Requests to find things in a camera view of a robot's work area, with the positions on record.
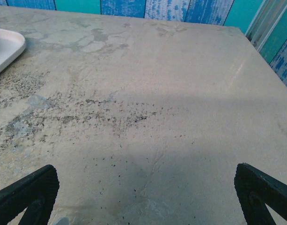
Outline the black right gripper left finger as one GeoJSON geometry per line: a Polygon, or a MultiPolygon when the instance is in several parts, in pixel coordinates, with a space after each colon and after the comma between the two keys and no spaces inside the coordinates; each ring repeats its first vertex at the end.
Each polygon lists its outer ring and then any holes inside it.
{"type": "Polygon", "coordinates": [[[20,213],[20,225],[46,225],[59,190],[57,171],[45,165],[0,190],[0,225],[7,225],[20,213]]]}

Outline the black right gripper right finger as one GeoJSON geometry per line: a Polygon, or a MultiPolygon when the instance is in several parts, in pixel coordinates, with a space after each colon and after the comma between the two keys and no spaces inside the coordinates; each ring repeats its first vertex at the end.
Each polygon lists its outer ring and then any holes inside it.
{"type": "Polygon", "coordinates": [[[247,163],[238,164],[234,186],[248,225],[274,225],[268,207],[287,221],[287,185],[247,163]]]}

